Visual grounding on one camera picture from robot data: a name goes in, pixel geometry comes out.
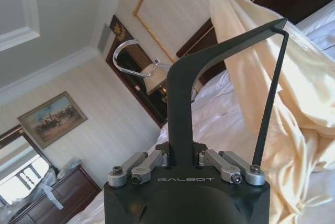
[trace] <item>crown molding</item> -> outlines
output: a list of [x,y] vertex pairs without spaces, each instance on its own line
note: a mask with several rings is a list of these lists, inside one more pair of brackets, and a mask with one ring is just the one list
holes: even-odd
[[97,49],[86,47],[0,88],[0,106],[97,56],[99,56]]

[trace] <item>screw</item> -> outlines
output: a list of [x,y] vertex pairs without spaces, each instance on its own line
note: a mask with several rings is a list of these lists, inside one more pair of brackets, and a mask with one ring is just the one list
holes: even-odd
[[238,185],[238,184],[241,184],[242,182],[242,177],[241,175],[237,174],[237,173],[234,173],[232,176],[231,176],[231,180],[232,182],[235,184],[235,185]]
[[130,179],[130,181],[132,182],[133,185],[139,185],[142,181],[142,178],[140,175],[134,174]]
[[122,174],[122,166],[114,166],[112,169],[113,175],[120,175]]
[[250,166],[250,171],[255,174],[261,173],[261,168],[259,165],[251,165]]

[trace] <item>pillow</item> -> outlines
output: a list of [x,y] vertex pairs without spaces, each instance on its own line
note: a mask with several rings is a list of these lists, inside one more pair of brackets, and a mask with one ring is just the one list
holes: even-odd
[[200,90],[199,94],[195,98],[195,101],[203,97],[215,97],[223,93],[232,92],[234,86],[229,78],[229,73],[227,70],[222,71],[217,74],[211,80],[205,84],[205,86]]

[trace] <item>beige fabric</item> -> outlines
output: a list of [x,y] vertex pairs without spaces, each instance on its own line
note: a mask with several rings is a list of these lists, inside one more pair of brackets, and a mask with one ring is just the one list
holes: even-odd
[[[277,13],[249,0],[210,0],[218,42],[269,21]],[[292,24],[272,110],[262,167],[271,184],[270,223],[293,223],[304,206],[312,171],[335,168],[335,64]],[[276,35],[225,61],[245,123],[258,135],[282,36]]]

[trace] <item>silver bolt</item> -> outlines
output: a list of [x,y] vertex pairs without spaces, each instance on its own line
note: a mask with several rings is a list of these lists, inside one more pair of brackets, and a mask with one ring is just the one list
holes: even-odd
[[120,175],[122,174],[122,166],[114,166],[112,169],[113,175]]
[[251,166],[250,166],[250,171],[251,171],[252,173],[256,173],[256,174],[258,174],[258,173],[261,173],[261,168],[260,168],[259,165],[251,165]]

